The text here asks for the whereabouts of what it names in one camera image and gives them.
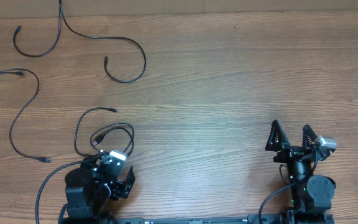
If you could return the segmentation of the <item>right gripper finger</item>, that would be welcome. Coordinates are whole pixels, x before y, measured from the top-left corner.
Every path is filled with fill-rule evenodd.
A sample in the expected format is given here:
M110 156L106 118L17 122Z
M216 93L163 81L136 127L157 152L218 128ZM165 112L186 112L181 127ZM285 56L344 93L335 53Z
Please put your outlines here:
M302 130L303 130L302 147L307 149L313 145L314 141L317 139L317 135L308 124L304 125Z
M271 124L270 135L268 137L266 151L283 151L290 146L290 142L283 131L279 121L276 119Z

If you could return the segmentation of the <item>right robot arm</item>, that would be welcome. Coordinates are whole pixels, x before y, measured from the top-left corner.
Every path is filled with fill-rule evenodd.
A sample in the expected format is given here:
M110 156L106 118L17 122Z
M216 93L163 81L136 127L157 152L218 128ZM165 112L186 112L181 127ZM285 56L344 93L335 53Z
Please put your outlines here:
M265 150L276 152L273 161L287 169L285 186L271 193L258 211L259 223L333 223L326 212L332 207L335 181L327 176L315 175L319 162L327 159L336 149L333 138L317 135L309 125L302 128L301 146L292 146L278 120L272 121ZM289 190L291 207L283 209L274 218L264 218L262 210L274 196Z

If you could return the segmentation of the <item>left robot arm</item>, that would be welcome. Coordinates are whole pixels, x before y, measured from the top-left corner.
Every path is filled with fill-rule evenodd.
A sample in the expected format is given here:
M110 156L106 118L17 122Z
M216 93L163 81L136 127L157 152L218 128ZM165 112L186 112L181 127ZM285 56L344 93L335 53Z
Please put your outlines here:
M67 204L62 207L59 223L118 223L114 215L105 212L110 200L128 198L135 182L131 167L125 180L119 180L128 155L101 152L85 157L80 167L65 176Z

